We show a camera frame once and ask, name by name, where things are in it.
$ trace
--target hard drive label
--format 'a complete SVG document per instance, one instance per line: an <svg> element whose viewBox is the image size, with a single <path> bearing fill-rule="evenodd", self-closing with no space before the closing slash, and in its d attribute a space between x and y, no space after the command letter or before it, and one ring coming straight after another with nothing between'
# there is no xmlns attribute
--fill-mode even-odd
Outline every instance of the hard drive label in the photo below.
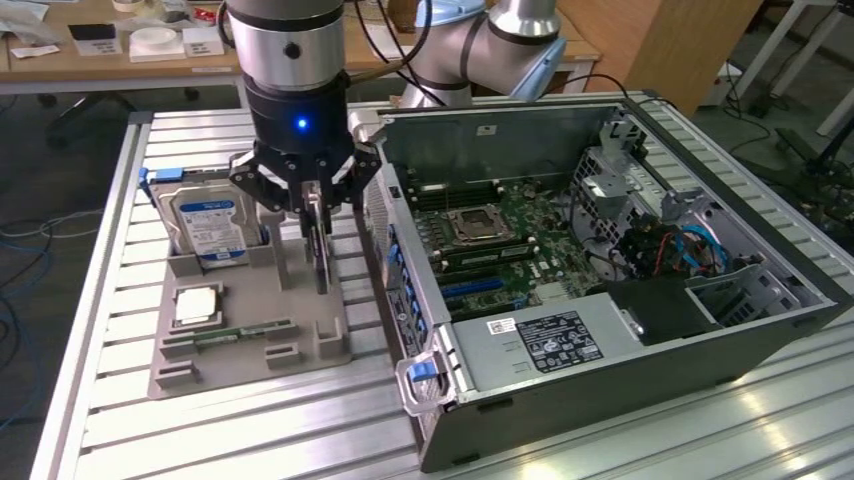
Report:
<svg viewBox="0 0 854 480"><path fill-rule="evenodd" d="M246 253L241 226L231 217L238 213L231 200L186 203L181 206L185 225L197 255L205 260L230 260Z"/></svg>
<svg viewBox="0 0 854 480"><path fill-rule="evenodd" d="M578 312L517 323L537 370L550 373L604 357Z"/></svg>

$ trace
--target gray robot arm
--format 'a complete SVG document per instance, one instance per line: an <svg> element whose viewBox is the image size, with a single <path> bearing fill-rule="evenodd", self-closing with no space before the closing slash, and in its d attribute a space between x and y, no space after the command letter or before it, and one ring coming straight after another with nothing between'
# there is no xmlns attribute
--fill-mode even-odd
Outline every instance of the gray robot arm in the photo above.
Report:
<svg viewBox="0 0 854 480"><path fill-rule="evenodd" d="M426 3L417 26L426 18ZM537 100L558 69L568 41L556 0L434 0L433 28L412 67L418 82L449 106L472 103L472 83L524 101ZM434 107L410 86L402 107Z"/></svg>

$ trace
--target paper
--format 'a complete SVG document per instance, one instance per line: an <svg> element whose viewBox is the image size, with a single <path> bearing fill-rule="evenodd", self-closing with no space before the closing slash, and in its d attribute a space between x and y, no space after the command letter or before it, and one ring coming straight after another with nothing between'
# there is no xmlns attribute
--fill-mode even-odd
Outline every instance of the paper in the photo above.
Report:
<svg viewBox="0 0 854 480"><path fill-rule="evenodd" d="M42 5L39 3L10 1L10 0L0 0L0 6L27 10L30 13L33 13L37 16L37 18L42 22L45 21L45 16L47 15L49 8L50 8L47 5ZM11 32L11 31L13 31L13 27L10 26L10 24L6 21L0 20L0 32Z"/></svg>
<svg viewBox="0 0 854 480"><path fill-rule="evenodd" d="M377 48L384 53L386 58L397 59L401 58L401 50L398 50L398 46L396 45L396 39L389 32L389 28L386 25L366 25L369 29L369 33L372 34L372 40L377 44ZM402 45L404 53L409 54L413 51L413 46Z"/></svg>
<svg viewBox="0 0 854 480"><path fill-rule="evenodd" d="M49 53L57 53L59 52L59 47L57 45L49 45L47 47L14 48L10 51L18 58L30 58L41 57L42 55L47 55Z"/></svg>

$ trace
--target desk clutter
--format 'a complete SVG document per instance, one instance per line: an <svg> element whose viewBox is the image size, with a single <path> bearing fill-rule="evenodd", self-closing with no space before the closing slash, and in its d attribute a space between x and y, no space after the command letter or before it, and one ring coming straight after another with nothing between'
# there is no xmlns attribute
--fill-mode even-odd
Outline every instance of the desk clutter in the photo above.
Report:
<svg viewBox="0 0 854 480"><path fill-rule="evenodd" d="M10 31L26 45L35 47L15 49L19 50L13 52L15 56L57 53L70 44L82 57L129 55L133 63L226 54L211 11L191 7L186 0L111 1L115 18L105 18L105 23L98 24L70 24L71 42L67 42L45 23L50 6L0 0L0 35Z"/></svg>

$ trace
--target gray floor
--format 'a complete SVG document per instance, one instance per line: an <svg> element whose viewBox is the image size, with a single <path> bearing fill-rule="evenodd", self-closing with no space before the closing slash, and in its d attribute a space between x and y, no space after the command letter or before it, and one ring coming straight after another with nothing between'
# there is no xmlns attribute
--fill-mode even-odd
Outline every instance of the gray floor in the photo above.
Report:
<svg viewBox="0 0 854 480"><path fill-rule="evenodd" d="M765 29L744 39L733 55L739 64L748 65L768 34L769 30ZM785 43L763 78L768 80L775 75L783 59L795 48L795 43ZM828 140L816 135L815 130L854 86L854 72L821 57L812 61L809 72L809 78L804 75L791 89L789 111L773 110L763 122L771 128L797 129L821 149ZM757 83L745 105L763 89L761 82ZM381 86L376 85L374 89L360 99L373 99ZM61 105L54 109L43 109L35 97L22 96L15 107L0 115L0 224L29 218L51 218L103 205L122 145L126 115L113 105L99 106L69 130L73 145L63 151L51 150L45 146L42 130L77 98L78 95L62 95ZM141 109L155 111L238 106L237 94L230 88L202 89L202 99L197 102L186 101L181 89L134 92L129 98ZM0 105L9 104L10 100L10 97L0 98ZM733 120L716 109L699 112L695 120L725 147L761 134L759 128ZM775 139L751 145L740 153L769 166L783 164ZM854 139L847 143L841 159L852 158ZM75 222L67 227L69 231L86 229L95 221ZM34 238L22 242L22 245L38 247L42 240ZM41 418L47 411L59 371L94 240L94 236L57 240L51 248L54 265L50 274L30 295L14 299L21 319L34 336L47 392L25 414L25 421L0 431L0 478L5 479L27 478L33 465L42 431ZM27 261L27 255L0 248L0 279L6 279ZM6 358L9 352L6 343L0 345L0 358ZM0 372L0 423L29 402L34 378L35 363L23 350L11 368Z"/></svg>

